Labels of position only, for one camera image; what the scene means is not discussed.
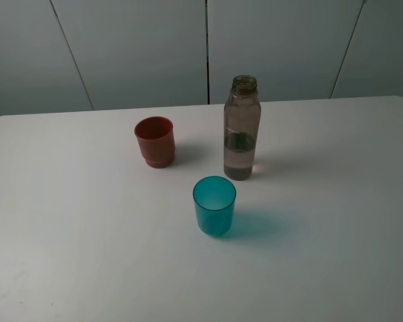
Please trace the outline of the brown translucent plastic bottle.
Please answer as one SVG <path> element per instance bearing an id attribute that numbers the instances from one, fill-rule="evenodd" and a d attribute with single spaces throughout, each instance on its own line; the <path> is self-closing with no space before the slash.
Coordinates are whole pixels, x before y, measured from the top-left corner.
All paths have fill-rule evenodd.
<path id="1" fill-rule="evenodd" d="M 246 180 L 251 176 L 260 119 L 256 78 L 234 77 L 224 105 L 224 173 L 228 178 Z"/>

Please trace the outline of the red plastic cup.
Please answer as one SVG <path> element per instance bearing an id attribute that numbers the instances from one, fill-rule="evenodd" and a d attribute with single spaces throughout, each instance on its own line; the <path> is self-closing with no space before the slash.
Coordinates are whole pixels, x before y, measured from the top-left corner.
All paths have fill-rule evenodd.
<path id="1" fill-rule="evenodd" d="M 148 117 L 134 128 L 140 152 L 147 165 L 166 168 L 175 159 L 173 123 L 160 116 Z"/>

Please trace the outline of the teal translucent plastic cup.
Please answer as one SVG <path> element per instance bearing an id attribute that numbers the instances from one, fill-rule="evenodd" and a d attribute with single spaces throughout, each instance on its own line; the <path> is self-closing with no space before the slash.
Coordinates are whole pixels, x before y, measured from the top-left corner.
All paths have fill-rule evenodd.
<path id="1" fill-rule="evenodd" d="M 236 188 L 221 176 L 207 176 L 193 188 L 197 224 L 206 235 L 219 237 L 232 225 Z"/>

